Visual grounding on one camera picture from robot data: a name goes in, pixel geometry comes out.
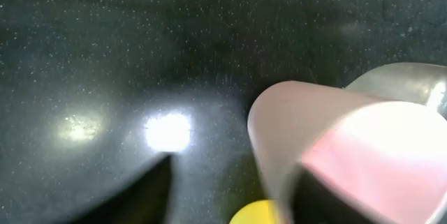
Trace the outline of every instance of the yellow object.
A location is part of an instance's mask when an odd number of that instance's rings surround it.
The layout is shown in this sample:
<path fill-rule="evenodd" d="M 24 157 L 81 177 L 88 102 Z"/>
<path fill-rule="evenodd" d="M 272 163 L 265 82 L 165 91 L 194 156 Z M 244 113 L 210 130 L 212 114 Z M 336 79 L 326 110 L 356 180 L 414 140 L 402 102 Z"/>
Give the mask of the yellow object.
<path fill-rule="evenodd" d="M 275 222 L 277 212 L 272 200 L 259 200 L 241 208 L 230 224 L 279 224 Z"/>

